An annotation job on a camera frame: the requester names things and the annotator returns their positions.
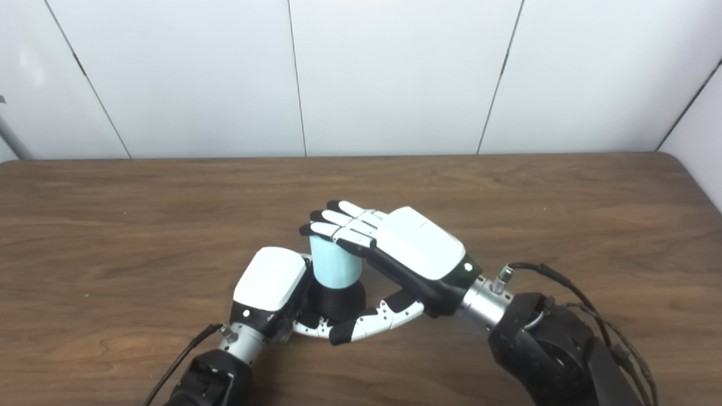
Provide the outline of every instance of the wooden table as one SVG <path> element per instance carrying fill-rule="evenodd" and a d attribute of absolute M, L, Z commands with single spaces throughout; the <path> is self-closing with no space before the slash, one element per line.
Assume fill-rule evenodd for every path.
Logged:
<path fill-rule="evenodd" d="M 297 229 L 329 199 L 411 205 L 487 275 L 551 264 L 631 337 L 665 404 L 719 405 L 722 216 L 661 153 L 5 163 L 0 404 L 138 405 L 227 318 L 259 248 L 308 251 Z M 362 280 L 370 303 L 395 291 Z M 532 274 L 510 289 L 573 299 Z M 293 337 L 255 374 L 256 405 L 531 406 L 457 318 L 341 347 Z"/>

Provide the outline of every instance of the black arm segment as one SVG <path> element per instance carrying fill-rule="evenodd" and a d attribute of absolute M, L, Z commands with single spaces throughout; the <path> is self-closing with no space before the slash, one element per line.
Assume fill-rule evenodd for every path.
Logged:
<path fill-rule="evenodd" d="M 225 351 L 210 350 L 191 361 L 165 406 L 247 405 L 252 386 L 250 366 Z"/>
<path fill-rule="evenodd" d="M 537 406 L 640 406 L 607 347 L 569 309 L 524 329 L 546 304 L 540 293 L 514 297 L 489 335 L 496 362 L 526 387 Z"/>

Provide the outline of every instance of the robotic hand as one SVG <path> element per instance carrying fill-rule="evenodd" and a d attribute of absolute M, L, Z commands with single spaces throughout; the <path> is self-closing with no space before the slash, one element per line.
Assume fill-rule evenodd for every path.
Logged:
<path fill-rule="evenodd" d="M 253 386 L 251 366 L 267 342 L 284 342 L 313 277 L 309 256 L 277 247 L 256 253 L 238 281 L 228 324 L 209 326 L 168 369 L 144 406 L 201 341 L 220 330 L 218 348 L 195 357 L 166 406 L 246 405 Z"/>
<path fill-rule="evenodd" d="M 494 280 L 484 278 L 459 240 L 411 207 L 386 214 L 332 201 L 327 210 L 312 212 L 310 218 L 311 223 L 300 228 L 301 235 L 335 242 L 401 286 L 378 308 L 329 330 L 323 325 L 332 344 L 393 329 L 422 312 L 431 317 L 459 315 L 488 333 L 495 361 L 525 386 L 538 406 L 649 404 L 626 352 L 609 345 L 603 321 L 609 322 L 553 269 L 509 264 Z M 505 286 L 520 268 L 533 269 L 575 290 L 584 302 L 575 306 L 595 316 L 604 341 L 568 309 L 570 305 L 556 306 L 552 298 L 541 293 L 508 292 Z M 302 334 L 303 330 L 325 337 L 318 333 L 318 326 L 302 323 L 295 327 Z M 633 347 L 628 347 L 648 380 L 656 404 L 651 374 Z M 622 370 L 634 378 L 641 401 Z"/>

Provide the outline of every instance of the cable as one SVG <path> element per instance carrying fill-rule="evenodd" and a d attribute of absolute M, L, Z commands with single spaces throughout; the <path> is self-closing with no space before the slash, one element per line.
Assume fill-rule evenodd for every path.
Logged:
<path fill-rule="evenodd" d="M 202 332 L 200 332 L 198 335 L 195 336 L 191 340 L 190 343 L 188 343 L 188 346 L 185 350 L 183 350 L 178 357 L 173 361 L 172 364 L 170 364 L 170 367 L 168 367 L 168 370 L 163 374 L 163 376 L 160 377 L 160 380 L 157 384 L 155 384 L 155 387 L 152 391 L 150 391 L 150 394 L 148 394 L 148 398 L 145 399 L 145 402 L 143 402 L 142 406 L 150 406 L 150 404 L 153 402 L 153 399 L 155 398 L 155 395 L 158 394 L 160 391 L 160 388 L 163 387 L 163 384 L 170 378 L 171 375 L 173 375 L 173 372 L 178 368 L 178 366 L 183 362 L 184 359 L 186 359 L 186 356 L 196 347 L 198 344 L 202 343 L 206 338 L 210 337 L 211 334 L 215 333 L 223 327 L 223 324 L 209 324 L 208 327 L 206 327 Z"/>
<path fill-rule="evenodd" d="M 566 303 L 561 306 L 558 306 L 555 310 L 560 310 L 562 308 L 567 307 L 576 307 L 579 308 L 584 313 L 587 313 L 594 317 L 596 320 L 601 321 L 602 323 L 609 326 L 612 331 L 614 331 L 615 334 L 619 337 L 619 339 L 622 341 L 622 344 L 625 345 L 625 347 L 632 353 L 632 357 L 634 357 L 635 361 L 637 361 L 637 366 L 639 367 L 640 372 L 642 373 L 642 376 L 647 381 L 647 385 L 649 385 L 650 392 L 652 393 L 652 405 L 658 406 L 659 405 L 659 399 L 657 395 L 657 384 L 654 381 L 654 377 L 652 376 L 652 371 L 649 369 L 649 365 L 647 365 L 647 362 L 644 361 L 644 358 L 642 355 L 634 348 L 631 341 L 627 338 L 627 336 L 622 333 L 622 330 L 617 327 L 617 325 L 613 324 L 609 320 L 605 319 L 604 317 L 600 316 L 599 313 L 592 310 L 588 306 L 582 304 L 582 303 Z"/>
<path fill-rule="evenodd" d="M 639 396 L 642 398 L 642 403 L 645 406 L 651 406 L 647 390 L 642 381 L 639 379 L 639 374 L 630 360 L 629 353 L 619 344 L 612 345 L 610 352 L 612 353 L 614 362 L 616 362 L 618 366 L 621 366 L 624 372 L 626 372 L 627 375 L 632 378 L 632 381 L 634 381 L 634 385 L 637 387 L 637 393 L 639 393 Z"/>
<path fill-rule="evenodd" d="M 513 264 L 508 264 L 507 267 L 510 267 L 511 269 L 514 269 L 514 270 L 530 269 L 540 275 L 548 277 L 549 279 L 555 281 L 556 283 L 559 283 L 561 286 L 564 286 L 565 288 L 571 290 L 572 293 L 574 293 L 579 298 L 579 300 L 582 303 L 584 303 L 585 306 L 587 306 L 592 311 L 597 313 L 596 308 L 591 303 L 589 298 L 587 298 L 586 295 L 579 288 L 577 288 L 576 285 L 574 285 L 571 280 L 569 280 L 568 278 L 566 278 L 566 276 L 560 274 L 559 272 L 553 270 L 551 267 L 548 267 L 545 264 L 536 265 L 536 264 L 529 264 L 527 262 L 515 262 Z M 611 347 L 612 341 L 609 339 L 609 332 L 606 330 L 604 323 L 602 323 L 601 321 L 599 321 L 597 319 L 596 324 L 599 326 L 599 331 L 601 333 L 601 338 L 604 340 L 604 344 L 607 347 Z"/>

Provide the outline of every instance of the robotic finger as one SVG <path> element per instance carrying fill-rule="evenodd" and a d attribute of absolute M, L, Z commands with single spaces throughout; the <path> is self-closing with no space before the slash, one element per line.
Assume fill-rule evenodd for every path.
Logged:
<path fill-rule="evenodd" d="M 421 316 L 424 305 L 413 295 L 400 290 L 383 299 L 377 308 L 368 308 L 355 318 L 338 324 L 316 315 L 303 316 L 293 325 L 293 332 L 311 337 L 329 339 L 331 345 L 362 340 L 366 337 L 395 329 Z"/>

